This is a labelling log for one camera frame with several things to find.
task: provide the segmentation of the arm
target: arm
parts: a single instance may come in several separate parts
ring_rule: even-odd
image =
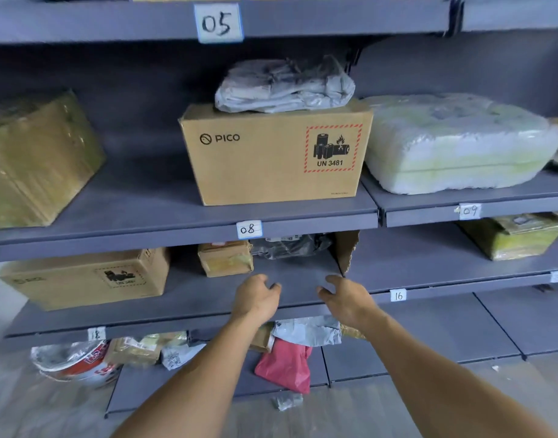
[[[384,363],[424,438],[555,438],[541,419],[464,367],[414,339],[360,284],[331,275],[319,297],[358,329]]]
[[[277,310],[281,285],[254,275],[239,286],[217,336],[131,415],[112,438],[217,438],[257,329]]]

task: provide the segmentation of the wooden floor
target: wooden floor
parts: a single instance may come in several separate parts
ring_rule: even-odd
[[[27,353],[0,354],[0,438],[105,438],[119,425],[103,419],[112,387],[90,390],[48,380]],[[467,364],[558,429],[558,353]],[[237,401],[224,438],[419,437],[391,379],[320,388],[304,405],[280,412],[268,399]]]

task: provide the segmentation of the white foam box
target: white foam box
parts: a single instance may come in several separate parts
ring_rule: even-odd
[[[364,101],[374,111],[366,164],[396,194],[514,186],[533,178],[558,148],[557,124],[476,95]]]

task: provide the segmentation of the red plastic package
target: red plastic package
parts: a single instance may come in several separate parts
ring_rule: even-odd
[[[288,343],[275,338],[271,353],[263,354],[254,374],[287,389],[309,393],[308,357],[312,347]]]

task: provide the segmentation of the red and white bucket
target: red and white bucket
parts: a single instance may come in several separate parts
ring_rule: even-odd
[[[119,366],[105,362],[108,341],[32,347],[30,358],[45,377],[100,387],[113,381]]]

